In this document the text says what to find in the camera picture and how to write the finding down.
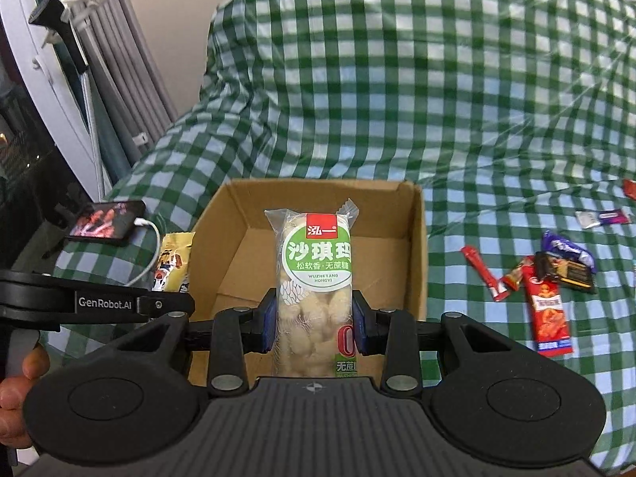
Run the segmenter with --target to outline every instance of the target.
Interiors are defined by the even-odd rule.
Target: black circular cover
[[[605,424],[596,388],[525,350],[479,353],[436,387],[435,418],[480,459],[546,467],[587,457]]]
[[[74,463],[117,464],[172,444],[198,411],[185,378],[149,359],[111,355],[38,382],[24,419],[41,452]]]

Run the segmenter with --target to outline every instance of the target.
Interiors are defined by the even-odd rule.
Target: green checkered cloth
[[[500,276],[552,229],[589,249],[598,294],[563,291],[574,353],[603,393],[592,460],[636,460],[636,226],[582,230],[575,210],[629,207],[636,174],[636,8],[622,0],[229,0],[201,100],[113,190],[164,231],[192,228],[230,178],[411,180],[429,232],[428,316],[458,310],[528,346],[522,292],[493,302],[459,249]],[[122,283],[154,236],[71,243],[55,275]],[[49,334],[73,358],[126,328]],[[425,380],[434,361],[423,354]]]

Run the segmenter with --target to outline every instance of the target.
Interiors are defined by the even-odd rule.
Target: cardboard box
[[[275,234],[265,210],[335,213],[347,199],[360,209],[351,229],[354,289],[372,308],[405,308],[426,317],[424,204],[409,182],[239,179],[223,185],[195,226],[190,257],[193,320],[234,306],[256,306],[275,287]],[[358,356],[359,374],[376,380],[383,356]],[[272,354],[246,355],[250,384],[271,375]],[[195,353],[190,381],[205,385],[207,352]]]

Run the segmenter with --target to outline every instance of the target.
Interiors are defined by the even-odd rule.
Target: phone screen
[[[143,201],[88,204],[71,229],[73,240],[124,240],[134,226],[135,219],[145,211]]]

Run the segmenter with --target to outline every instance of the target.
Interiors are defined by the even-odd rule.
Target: finger
[[[27,355],[22,362],[22,372],[24,376],[33,380],[44,375],[51,367],[47,351],[38,344],[34,350]]]
[[[0,443],[19,450],[29,448],[33,444],[28,434],[23,434],[16,438],[0,438]]]
[[[0,440],[18,438],[24,434],[22,411],[0,411]]]
[[[0,407],[3,410],[15,410],[22,407],[22,403],[35,384],[26,376],[10,376],[0,382]]]

